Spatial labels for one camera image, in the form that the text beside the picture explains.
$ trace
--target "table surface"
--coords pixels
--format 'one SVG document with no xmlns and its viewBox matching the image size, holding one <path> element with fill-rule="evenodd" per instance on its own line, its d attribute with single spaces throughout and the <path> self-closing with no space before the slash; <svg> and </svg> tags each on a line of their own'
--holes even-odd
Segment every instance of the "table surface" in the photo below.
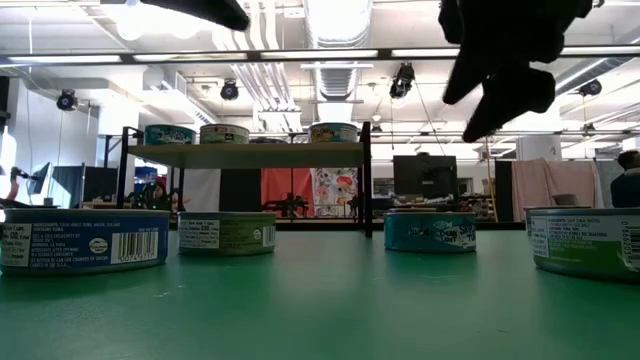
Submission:
<svg viewBox="0 0 640 360">
<path fill-rule="evenodd" d="M 537 270 L 523 231 L 477 254 L 278 233 L 275 254 L 0 278 L 0 359 L 631 359 L 640 286 Z"/>
</svg>

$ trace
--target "blue tuna can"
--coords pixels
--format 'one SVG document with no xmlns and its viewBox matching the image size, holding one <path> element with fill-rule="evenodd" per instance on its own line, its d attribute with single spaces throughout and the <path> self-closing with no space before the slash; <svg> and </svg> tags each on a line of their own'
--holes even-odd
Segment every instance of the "blue tuna can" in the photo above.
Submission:
<svg viewBox="0 0 640 360">
<path fill-rule="evenodd" d="M 192 145 L 196 132 L 182 126 L 149 125 L 144 128 L 145 145 Z"/>
<path fill-rule="evenodd" d="M 474 213 L 389 212 L 384 245 L 390 250 L 464 253 L 476 250 Z"/>
<path fill-rule="evenodd" d="M 309 126 L 309 142 L 358 142 L 358 127 L 347 123 L 317 123 Z"/>
<path fill-rule="evenodd" d="M 95 274 L 163 264 L 168 211 L 7 209 L 0 270 Z"/>
</svg>

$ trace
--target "cable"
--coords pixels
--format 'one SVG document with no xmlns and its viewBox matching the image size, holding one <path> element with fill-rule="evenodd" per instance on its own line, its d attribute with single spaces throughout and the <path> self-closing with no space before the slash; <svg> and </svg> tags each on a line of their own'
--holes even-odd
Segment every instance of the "cable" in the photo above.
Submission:
<svg viewBox="0 0 640 360">
<path fill-rule="evenodd" d="M 62 150 L 62 122 L 64 120 L 64 111 L 60 110 L 60 132 L 58 134 L 58 162 L 56 166 L 60 166 L 60 152 Z"/>
<path fill-rule="evenodd" d="M 393 144 L 393 99 L 389 99 L 389 105 L 391 105 L 391 150 L 395 150 L 396 147 Z"/>
<path fill-rule="evenodd" d="M 427 115 L 427 120 L 429 121 L 429 125 L 431 125 L 431 130 L 433 130 L 433 136 L 435 136 L 436 141 L 438 142 L 438 146 L 440 146 L 440 151 L 442 151 L 442 155 L 446 156 L 447 154 L 444 152 L 444 148 L 440 143 L 440 139 L 438 138 L 438 132 L 436 131 L 435 126 L 433 126 L 433 122 L 431 121 L 431 117 L 429 116 L 429 111 L 427 110 L 427 106 L 424 104 L 424 99 L 422 98 L 422 92 L 420 91 L 420 86 L 416 85 L 416 89 L 418 89 L 418 95 L 420 96 L 420 103 L 422 103 L 422 108 L 424 109 L 424 113 Z"/>
</svg>

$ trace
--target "ceiling light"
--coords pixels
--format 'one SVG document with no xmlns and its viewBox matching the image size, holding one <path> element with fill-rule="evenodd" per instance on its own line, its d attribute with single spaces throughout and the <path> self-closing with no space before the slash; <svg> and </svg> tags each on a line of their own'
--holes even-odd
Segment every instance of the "ceiling light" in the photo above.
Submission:
<svg viewBox="0 0 640 360">
<path fill-rule="evenodd" d="M 292 60 L 292 59 L 364 59 L 375 58 L 378 50 L 302 50 L 302 51 L 267 51 L 260 57 L 264 60 Z"/>
<path fill-rule="evenodd" d="M 350 63 L 350 64 L 340 64 L 340 63 L 314 63 L 314 64 L 301 64 L 300 69 L 302 70 L 349 70 L 349 69 L 373 69 L 373 64 L 358 64 L 358 63 Z"/>
<path fill-rule="evenodd" d="M 640 55 L 640 45 L 601 45 L 601 46 L 567 46 L 562 50 L 560 56 L 637 56 Z"/>
<path fill-rule="evenodd" d="M 443 49 L 400 49 L 392 50 L 391 57 L 394 58 L 446 58 L 454 59 L 458 56 L 460 49 L 443 48 Z"/>
<path fill-rule="evenodd" d="M 241 52 L 211 53 L 211 54 L 145 54 L 133 55 L 136 61 L 140 62 L 213 62 L 213 61 L 233 61 L 246 60 L 247 54 Z"/>
<path fill-rule="evenodd" d="M 118 63 L 118 55 L 10 56 L 14 64 L 100 64 Z"/>
</svg>

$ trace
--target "green tuna can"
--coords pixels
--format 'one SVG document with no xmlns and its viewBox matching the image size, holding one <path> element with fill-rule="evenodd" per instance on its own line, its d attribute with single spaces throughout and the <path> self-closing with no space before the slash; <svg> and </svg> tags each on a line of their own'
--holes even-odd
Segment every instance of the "green tuna can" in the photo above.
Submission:
<svg viewBox="0 0 640 360">
<path fill-rule="evenodd" d="M 182 126 L 149 125 L 144 128 L 145 145 L 192 145 L 196 132 Z"/>
<path fill-rule="evenodd" d="M 181 254 L 256 255 L 275 249 L 273 213 L 181 212 L 178 214 Z"/>
<path fill-rule="evenodd" d="M 476 250 L 476 216 L 420 209 L 389 212 L 384 215 L 384 245 L 409 252 L 472 252 Z"/>
<path fill-rule="evenodd" d="M 531 210 L 533 261 L 543 270 L 640 283 L 640 209 Z"/>
</svg>

